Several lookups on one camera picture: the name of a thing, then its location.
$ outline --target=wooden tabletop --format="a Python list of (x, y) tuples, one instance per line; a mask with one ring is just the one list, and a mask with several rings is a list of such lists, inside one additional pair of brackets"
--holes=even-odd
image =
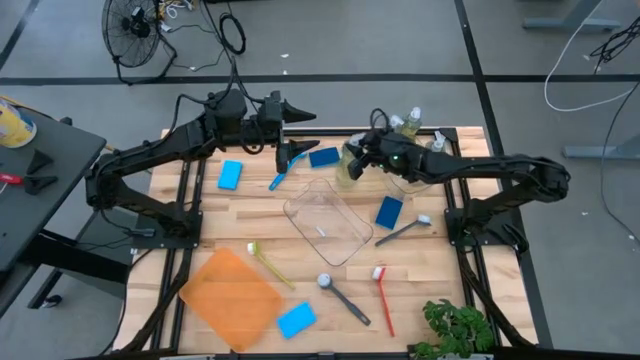
[[(463, 156), (489, 155), (481, 127), (459, 127), (457, 130)], [(319, 150), (332, 146), (340, 148), (345, 137), (316, 139), (321, 143), (314, 150)], [(420, 137), (423, 143), (428, 140), (429, 137)], [(276, 191), (269, 191), (269, 184), (276, 175), (273, 152), (273, 149), (265, 148), (262, 154), (251, 156), (240, 148), (233, 148), (227, 153), (216, 152), (207, 161), (201, 206), (204, 211), (202, 239), (191, 265), (191, 274), (194, 274), (216, 249), (227, 247), (282, 295), (285, 299), (282, 313), (303, 301), (311, 304), (317, 316), (314, 325), (285, 340), (274, 322), (248, 352), (402, 352), (408, 344), (436, 340), (423, 317), (424, 304), (428, 300), (445, 298), (453, 304), (464, 305), (455, 250), (446, 235), (444, 186), (433, 185), (417, 194), (405, 195), (395, 229), (415, 221), (418, 214), (429, 215), (431, 227), (414, 227), (399, 239), (376, 248), (374, 242), (390, 233), (374, 225), (378, 209), (386, 195), (397, 193), (397, 189), (390, 186), (387, 175), (378, 169), (367, 168), (353, 188), (342, 190), (335, 183), (335, 167), (311, 169), (306, 158), (296, 163)], [(217, 188), (222, 162), (227, 159), (244, 163), (235, 191)], [(161, 201), (174, 200), (181, 166), (176, 162), (155, 168), (150, 195)], [(327, 264), (283, 211), (289, 198), (317, 178), (326, 179), (349, 207), (373, 228), (371, 240), (342, 266)], [(498, 191), (495, 180), (470, 179), (468, 184), (472, 197), (484, 198)], [(457, 182), (454, 182), (454, 189), (459, 196)], [(265, 257), (295, 283), (295, 290), (280, 282), (247, 253), (247, 244), (252, 241), (260, 242)], [(483, 252), (494, 300), (520, 333), (536, 342), (515, 254), (506, 246), (485, 246)], [(165, 254), (166, 250), (154, 250), (133, 269), (128, 283), (127, 311), (114, 348), (126, 345), (155, 307)], [(175, 271), (180, 258), (178, 255)], [(393, 338), (387, 329), (377, 285), (371, 279), (373, 269), (380, 265), (387, 267), (383, 285), (396, 331)], [(316, 278), (322, 272), (331, 274), (335, 285), (371, 319), (370, 326), (364, 326), (333, 294), (318, 287)], [(173, 305), (165, 316), (162, 346), (169, 344), (172, 322)], [(187, 307), (180, 353), (228, 352), (229, 346)]]

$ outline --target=gray floor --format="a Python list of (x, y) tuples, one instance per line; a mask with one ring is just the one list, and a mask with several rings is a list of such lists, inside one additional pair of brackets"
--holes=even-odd
[[(0, 46), (7, 41), (26, 3), (5, 0), (0, 14)], [(575, 1), (521, 2), (467, 0), (465, 5), (485, 74), (545, 74), (555, 63), (568, 34), (525, 31), (524, 16), (563, 15)], [(234, 3), (247, 31), (248, 50), (239, 59), (242, 74), (432, 73), (470, 74), (471, 66), (448, 0), (274, 0)], [(212, 6), (218, 14), (222, 5)], [(102, 2), (42, 0), (0, 77), (113, 77), (115, 69), (101, 39)], [(598, 13), (628, 25), (640, 15), (633, 0), (605, 0)], [(181, 12), (177, 21), (203, 24), (200, 13)], [(588, 54), (606, 35), (576, 39), (559, 74), (584, 74), (595, 61)], [(171, 35), (179, 63), (210, 62), (220, 46), (195, 29)], [(604, 73), (637, 72), (640, 46), (633, 44)], [(162, 50), (149, 64), (127, 75), (154, 74), (166, 59)], [(228, 65), (194, 74), (172, 69), (173, 76), (227, 74)], [(563, 107), (617, 95), (632, 84), (552, 84), (550, 96)], [(316, 112), (307, 126), (364, 125), (373, 107), (402, 113), (425, 109), (429, 125), (484, 125), (473, 83), (367, 82), (248, 84), (256, 96), (279, 89), (292, 104)], [(75, 125), (107, 138), (118, 147), (155, 137), (170, 121), (175, 97), (204, 97), (221, 85), (3, 86), (15, 97), (53, 116), (71, 116)], [(557, 113), (544, 103), (542, 84), (489, 84), (496, 120), (507, 153), (544, 155), (562, 162), (573, 175), (569, 197), (555, 204), (523, 208), (547, 319), (556, 348), (640, 353), (636, 341), (640, 314), (637, 275), (640, 247), (605, 214), (599, 198), (599, 163), (566, 160), (561, 146), (597, 145), (619, 102), (578, 113)], [(640, 102), (629, 101), (613, 142), (640, 131)], [(198, 113), (181, 110), (184, 122)], [(608, 162), (607, 197), (612, 209), (636, 227), (640, 170), (634, 163)], [(149, 178), (128, 179), (145, 190)], [(49, 224), (74, 236), (90, 215), (78, 187)], [(46, 273), (39, 272), (0, 321), (0, 348), (7, 358), (65, 358), (96, 353), (112, 336), (121, 300), (69, 277), (55, 292), (65, 304), (48, 311), (27, 311), (29, 296)]]

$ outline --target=fan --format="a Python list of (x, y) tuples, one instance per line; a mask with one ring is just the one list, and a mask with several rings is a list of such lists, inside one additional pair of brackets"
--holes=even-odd
[[(164, 77), (178, 56), (176, 49), (160, 33), (158, 0), (106, 0), (102, 10), (102, 37), (113, 57), (118, 79), (125, 84), (151, 83)], [(162, 73), (150, 79), (126, 81), (120, 66), (135, 68), (146, 64), (162, 41), (172, 51)]]

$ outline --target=potted plant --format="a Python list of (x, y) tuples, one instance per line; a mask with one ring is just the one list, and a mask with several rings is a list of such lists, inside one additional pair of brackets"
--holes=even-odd
[(439, 345), (417, 344), (415, 359), (432, 360), (448, 354), (468, 358), (474, 352), (486, 351), (493, 346), (493, 335), (484, 314), (471, 306), (457, 308), (446, 299), (440, 299), (440, 302), (428, 301), (422, 311), (441, 342)]

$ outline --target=blue block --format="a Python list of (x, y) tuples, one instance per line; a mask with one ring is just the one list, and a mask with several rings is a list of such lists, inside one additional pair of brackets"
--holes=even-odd
[(316, 322), (316, 315), (308, 302), (294, 307), (288, 313), (278, 318), (278, 327), (285, 339), (291, 339), (300, 331)]
[(222, 172), (218, 179), (218, 188), (226, 190), (235, 190), (238, 187), (240, 173), (242, 172), (242, 163), (239, 161), (225, 160), (222, 166)]
[(311, 162), (311, 167), (327, 166), (339, 162), (340, 154), (338, 154), (338, 149), (335, 147), (322, 149), (309, 153), (309, 161)]
[(393, 230), (394, 226), (396, 226), (398, 215), (400, 215), (400, 210), (402, 210), (402, 201), (385, 196), (376, 217), (376, 224)]

